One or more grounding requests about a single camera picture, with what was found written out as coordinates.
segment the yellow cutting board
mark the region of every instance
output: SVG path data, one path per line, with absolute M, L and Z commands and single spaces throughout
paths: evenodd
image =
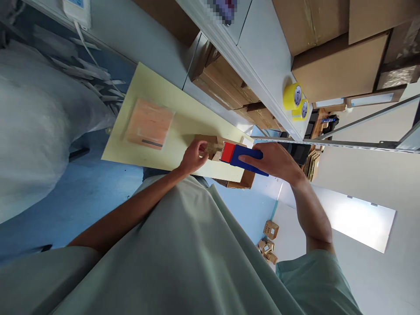
M 131 143 L 124 139 L 133 106 L 138 98 L 175 111 L 162 150 Z M 179 166 L 186 148 L 196 134 L 221 136 L 235 142 L 241 142 L 242 137 L 245 137 L 253 142 L 252 138 L 238 128 L 139 63 L 102 160 L 173 170 Z M 242 168 L 208 160 L 194 175 L 239 182 L 243 172 Z

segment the person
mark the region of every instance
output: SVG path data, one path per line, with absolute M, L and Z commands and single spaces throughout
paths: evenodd
M 331 224 L 286 150 L 259 143 L 261 160 L 240 156 L 289 182 L 296 198 L 307 252 L 274 273 L 215 186 L 190 176 L 206 163 L 205 146 L 193 141 L 179 167 L 146 178 L 67 247 L 2 268 L 0 313 L 361 314 Z

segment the yellow tape roll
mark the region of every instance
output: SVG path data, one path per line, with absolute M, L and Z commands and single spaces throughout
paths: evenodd
M 301 104 L 297 109 L 292 110 L 292 119 L 293 121 L 303 121 L 306 120 L 308 116 L 308 107 L 309 103 L 307 99 L 303 99 Z
M 294 110 L 299 107 L 302 101 L 302 88 L 299 83 L 286 86 L 283 93 L 283 104 L 285 110 Z

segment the hand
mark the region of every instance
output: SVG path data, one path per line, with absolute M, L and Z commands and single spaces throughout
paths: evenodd
M 188 176 L 197 171 L 209 158 L 208 153 L 204 152 L 206 147 L 207 141 L 194 140 L 185 151 L 184 157 L 177 170 L 184 176 Z
M 298 164 L 286 149 L 278 143 L 257 143 L 254 145 L 253 149 L 262 152 L 263 157 L 261 160 L 248 155 L 240 155 L 239 160 L 255 166 L 272 176 L 284 179 L 292 186 L 297 185 L 302 180 L 306 181 L 306 176 Z

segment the blue block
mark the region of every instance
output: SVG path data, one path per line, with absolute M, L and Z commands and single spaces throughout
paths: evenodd
M 263 158 L 263 153 L 260 150 L 248 149 L 247 147 L 242 147 L 242 146 L 236 145 L 235 150 L 233 151 L 233 155 L 232 155 L 230 165 L 238 166 L 238 167 L 246 169 L 248 171 L 252 171 L 252 172 L 257 173 L 257 174 L 268 176 L 267 173 L 259 170 L 258 168 L 254 167 L 252 165 L 246 164 L 242 161 L 239 161 L 238 157 L 240 155 L 249 155 L 250 157 L 261 160 Z

